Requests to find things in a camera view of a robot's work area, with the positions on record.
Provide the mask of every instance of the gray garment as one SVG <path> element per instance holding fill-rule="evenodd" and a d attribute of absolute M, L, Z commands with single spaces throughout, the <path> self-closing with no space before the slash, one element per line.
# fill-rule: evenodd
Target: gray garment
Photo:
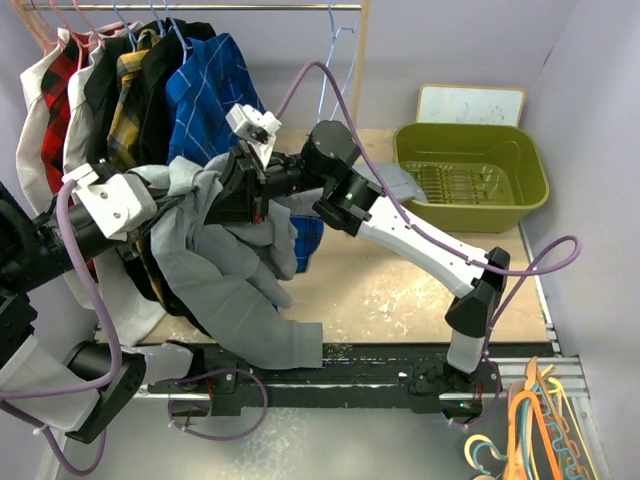
<path fill-rule="evenodd" d="M 226 158 L 204 169 L 177 157 L 134 170 L 152 187 L 186 195 L 152 228 L 151 252 L 173 293 L 224 348 L 260 368 L 319 368 L 322 324 L 285 320 L 273 306 L 291 305 L 277 280 L 293 277 L 297 265 L 289 210 L 271 202 L 262 225 L 203 225 Z"/>
<path fill-rule="evenodd" d="M 409 172 L 406 172 L 397 163 L 376 163 L 376 167 L 387 185 L 391 187 L 391 193 L 401 201 L 406 202 L 412 198 L 422 202 L 427 201 L 427 196 L 416 183 Z M 373 175 L 367 164 L 354 165 L 353 169 L 363 177 L 379 185 L 378 180 Z M 313 210 L 313 204 L 320 199 L 322 189 L 309 190 L 308 192 L 292 195 L 291 197 L 279 198 L 278 203 L 291 210 L 291 215 L 308 215 L 317 217 Z"/>

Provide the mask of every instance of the hanger rack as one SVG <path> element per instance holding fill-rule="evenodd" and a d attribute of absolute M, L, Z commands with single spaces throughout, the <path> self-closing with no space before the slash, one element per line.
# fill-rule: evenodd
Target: hanger rack
<path fill-rule="evenodd" d="M 51 49 L 49 45 L 43 43 L 39 38 L 50 38 L 49 33 L 42 27 L 42 24 L 37 18 L 35 8 L 38 10 L 53 10 L 53 7 L 49 3 L 36 3 L 32 5 L 30 2 L 24 2 L 22 0 L 11 0 L 11 3 L 16 11 L 20 14 L 20 17 L 23 19 L 25 25 L 33 35 L 34 39 L 38 43 L 38 45 L 47 52 Z M 360 12 L 360 28 L 358 30 L 358 52 L 356 57 L 356 63 L 354 66 L 354 77 L 353 77 L 353 97 L 351 100 L 351 116 L 353 118 L 354 124 L 357 125 L 358 122 L 358 108 L 360 106 L 360 89 L 362 86 L 362 77 L 364 76 L 364 56 L 365 56 L 365 47 L 367 44 L 367 30 L 369 25 L 369 10 L 371 6 L 371 0 L 361 0 L 360 3 L 339 3 L 331 5 L 331 10 L 333 11 L 341 11 L 341 12 Z M 74 5 L 66 4 L 66 5 L 57 5 L 56 8 L 60 11 L 68 11 L 74 12 L 76 11 L 76 7 Z M 206 4 L 173 4 L 168 5 L 169 10 L 175 12 L 197 12 L 197 11 L 240 11 L 240 12 L 265 12 L 265 11 L 273 11 L 273 12 L 318 12 L 318 11 L 328 11 L 329 4 L 328 3 L 315 3 L 315 4 L 214 4 L 214 3 L 206 3 Z M 78 5 L 78 9 L 82 11 L 111 11 L 113 10 L 113 6 L 109 4 L 80 4 Z M 129 4 L 129 5 L 118 5 L 118 10 L 123 12 L 143 12 L 143 11 L 151 11 L 151 6 L 149 4 Z"/>

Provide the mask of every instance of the wooden tabletop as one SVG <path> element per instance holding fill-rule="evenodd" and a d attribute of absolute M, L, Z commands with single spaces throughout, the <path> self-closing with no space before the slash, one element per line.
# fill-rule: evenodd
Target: wooden tabletop
<path fill-rule="evenodd" d="M 393 130 L 362 130 L 362 141 L 375 162 L 392 159 Z M 276 149 L 300 150 L 307 131 L 283 130 Z M 524 270 L 528 259 L 517 228 L 503 234 L 453 234 L 468 244 L 511 254 L 511 267 Z M 515 283 L 509 279 L 510 288 Z M 402 257 L 375 244 L 325 228 L 307 273 L 285 282 L 293 306 L 286 318 L 321 321 L 325 342 L 446 342 L 451 329 L 444 314 L 452 296 L 438 281 Z M 167 339 L 206 343 L 212 340 L 184 318 L 167 315 L 142 343 Z M 533 279 L 498 323 L 495 341 L 548 340 Z"/>

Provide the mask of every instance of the small white board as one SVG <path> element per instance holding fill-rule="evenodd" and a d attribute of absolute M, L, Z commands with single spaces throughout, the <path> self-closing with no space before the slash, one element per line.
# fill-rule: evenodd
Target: small white board
<path fill-rule="evenodd" d="M 518 126 L 525 93 L 521 88 L 430 85 L 420 88 L 420 123 Z"/>

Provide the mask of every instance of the olive green bin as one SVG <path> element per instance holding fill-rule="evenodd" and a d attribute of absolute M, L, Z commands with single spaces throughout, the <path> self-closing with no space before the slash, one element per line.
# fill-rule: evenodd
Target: olive green bin
<path fill-rule="evenodd" d="M 405 207 L 441 230 L 501 233 L 549 196 L 533 139 L 516 127 L 412 123 L 393 150 L 428 199 Z"/>

